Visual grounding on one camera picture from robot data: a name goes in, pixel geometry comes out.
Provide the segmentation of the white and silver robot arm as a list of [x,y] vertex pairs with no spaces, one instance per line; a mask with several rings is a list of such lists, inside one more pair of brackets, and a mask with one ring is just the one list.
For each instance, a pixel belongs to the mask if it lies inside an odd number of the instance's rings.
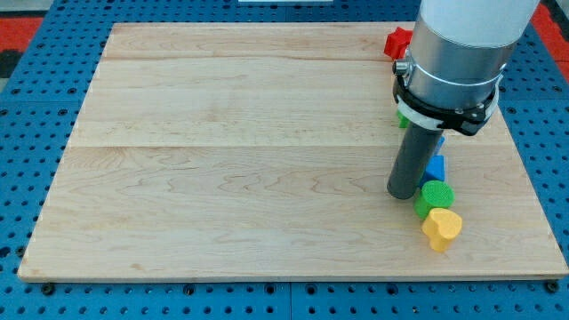
[[393,95],[409,132],[472,136],[497,108],[502,73],[539,0],[423,0]]

